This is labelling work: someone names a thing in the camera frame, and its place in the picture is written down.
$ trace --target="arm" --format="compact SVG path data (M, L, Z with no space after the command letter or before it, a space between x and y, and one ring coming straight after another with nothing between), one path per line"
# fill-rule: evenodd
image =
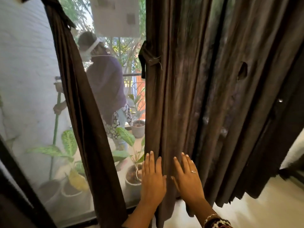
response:
M230 227L230 223L222 220L206 201L202 183L194 162L184 153L181 153L181 157L184 171L177 158L174 157L178 181L175 177L171 177L177 190L180 192L181 198L194 211L202 227L213 227L214 222L220 222L220 224L223 224L225 227Z
M161 157L154 164L154 153L146 154L142 168L140 202L123 223L126 228L148 228L158 205L166 194L166 176L161 172Z

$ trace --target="tree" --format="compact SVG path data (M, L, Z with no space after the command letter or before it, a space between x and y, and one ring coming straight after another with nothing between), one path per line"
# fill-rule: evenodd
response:
M82 32L94 32L90 0L59 0L59 2L66 15L77 27L78 34L74 36L76 42ZM119 60L124 73L141 71L137 55L146 39L146 0L139 0L139 32L139 38L105 38L105 45L110 49L112 55Z

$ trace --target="green pole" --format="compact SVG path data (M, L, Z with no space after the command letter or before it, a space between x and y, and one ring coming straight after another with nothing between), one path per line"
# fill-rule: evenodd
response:
M59 104L60 102L61 102L61 93L58 92L57 104ZM57 137L57 129L58 129L58 118L59 118L59 115L56 114L56 117L55 117L55 127L54 127L54 137L53 137L53 145L56 145L56 137ZM52 179L53 162L54 162L54 157L51 157L51 168L50 168L49 180Z

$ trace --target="plant pot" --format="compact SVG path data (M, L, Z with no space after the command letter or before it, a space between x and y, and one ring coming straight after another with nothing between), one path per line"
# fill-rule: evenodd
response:
M139 164L138 165L138 170L141 170L142 165ZM125 181L126 181L126 185L130 185L133 187L137 187L141 185L141 181L139 179L141 179L141 177L138 174L138 170L136 170L135 165L132 165L128 168L126 176L125 176Z
M53 179L43 183L37 190L37 195L48 212L53 211L58 205L61 182Z
M91 205L91 192L79 191L75 189L66 178L63 187L61 189L62 201L61 206L65 208L65 212L69 214L85 213L90 209Z
M142 138L145 135L145 121L136 120L133 122L132 134L135 138Z

